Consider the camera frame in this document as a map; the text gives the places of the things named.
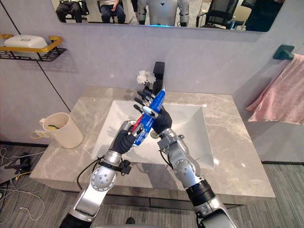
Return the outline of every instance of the pink towel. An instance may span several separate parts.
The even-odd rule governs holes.
[[[284,71],[246,108],[249,121],[304,123],[304,56],[295,54]]]

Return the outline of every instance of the mirror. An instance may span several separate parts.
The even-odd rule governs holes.
[[[52,0],[64,23],[267,32],[284,0]]]

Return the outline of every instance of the black cable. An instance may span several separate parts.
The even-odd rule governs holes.
[[[94,172],[97,164],[98,164],[98,161],[95,162],[95,165],[93,166],[93,169],[92,169],[92,173]]]
[[[159,150],[160,151],[160,153],[161,153],[161,157],[163,158],[163,160],[171,167],[171,169],[173,169],[173,165],[171,164],[171,162],[168,160],[166,160],[165,158],[164,158],[164,156],[163,156],[163,154],[162,153],[164,153],[164,151],[161,151],[161,150]]]
[[[120,161],[121,161],[121,163],[123,163],[123,159],[122,159],[122,158],[120,159]],[[125,175],[125,173],[123,173],[123,172],[120,172],[120,174],[121,174],[122,176]]]
[[[198,228],[206,228],[203,224],[202,220],[199,222],[199,217],[196,215],[196,224],[198,225]]]
[[[86,171],[86,169],[87,168],[89,168],[91,165],[93,165],[95,162],[97,162],[97,161],[99,161],[99,160],[101,160],[103,157],[101,157],[101,158],[97,158],[95,161],[93,161],[92,163],[90,163],[88,166],[86,166],[81,172],[80,172],[80,174],[77,176],[77,185],[78,185],[78,187],[80,188],[80,190],[82,190],[82,187],[81,187],[81,185],[80,185],[80,183],[79,183],[79,177],[81,176],[81,174],[84,172],[84,171]]]

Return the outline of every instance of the marble countertop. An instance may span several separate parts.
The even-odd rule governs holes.
[[[52,140],[30,177],[55,189],[79,191],[76,178],[92,162],[91,152],[112,101],[133,100],[136,95],[132,89],[88,86],[71,111],[83,141],[65,149]],[[165,103],[203,106],[215,167],[201,173],[224,203],[248,204],[275,197],[230,95],[168,92]],[[82,186],[88,184],[91,171],[81,176]],[[161,164],[132,163],[130,174],[118,174],[109,194],[189,200],[170,167]]]

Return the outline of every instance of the white sink basin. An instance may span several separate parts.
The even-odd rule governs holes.
[[[92,160],[106,153],[123,121],[139,118],[140,113],[133,108],[133,104],[135,104],[134,101],[115,100],[112,102],[93,149]],[[172,117],[172,130],[176,134],[185,136],[184,141],[191,156],[201,168],[212,169],[214,166],[213,157],[202,106],[164,104],[164,107]],[[153,139],[148,135],[139,147],[133,147],[123,155],[123,158],[131,162],[165,164],[158,151],[158,141],[159,139]]]

